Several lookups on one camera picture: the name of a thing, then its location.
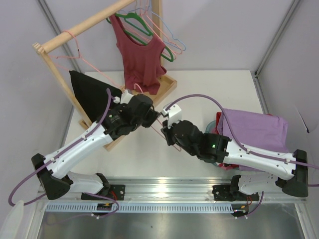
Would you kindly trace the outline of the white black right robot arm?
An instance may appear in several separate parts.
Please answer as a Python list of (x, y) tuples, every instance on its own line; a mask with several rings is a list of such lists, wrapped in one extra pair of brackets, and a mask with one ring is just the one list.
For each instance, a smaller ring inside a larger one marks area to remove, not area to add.
[(257, 169), (255, 175), (232, 177), (230, 192), (245, 196), (261, 191), (278, 191), (305, 198), (309, 195), (307, 153), (278, 153), (259, 148), (248, 150), (234, 140), (213, 133), (203, 133), (193, 123), (182, 120), (162, 123), (162, 133), (169, 146), (178, 145), (191, 156), (206, 163), (236, 164)]

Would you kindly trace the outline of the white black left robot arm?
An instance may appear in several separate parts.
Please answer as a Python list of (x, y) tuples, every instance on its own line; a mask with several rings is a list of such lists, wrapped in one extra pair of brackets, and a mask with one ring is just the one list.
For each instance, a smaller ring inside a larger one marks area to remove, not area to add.
[(86, 175), (71, 172), (71, 169), (94, 150), (140, 126), (150, 127), (159, 115), (148, 96), (122, 96), (113, 107), (107, 103), (103, 115), (71, 143), (46, 156), (34, 155), (31, 161), (47, 198), (56, 200), (68, 192), (82, 193), (84, 200), (95, 195), (99, 198), (108, 196), (111, 185), (102, 173)]

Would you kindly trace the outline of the purple trousers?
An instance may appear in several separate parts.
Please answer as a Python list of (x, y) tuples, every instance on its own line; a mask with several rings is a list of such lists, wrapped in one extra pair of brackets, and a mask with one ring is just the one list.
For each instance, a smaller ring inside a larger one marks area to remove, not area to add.
[(282, 117), (239, 110), (225, 110), (222, 113), (222, 134), (240, 143), (280, 153), (289, 152), (286, 147), (288, 122)]

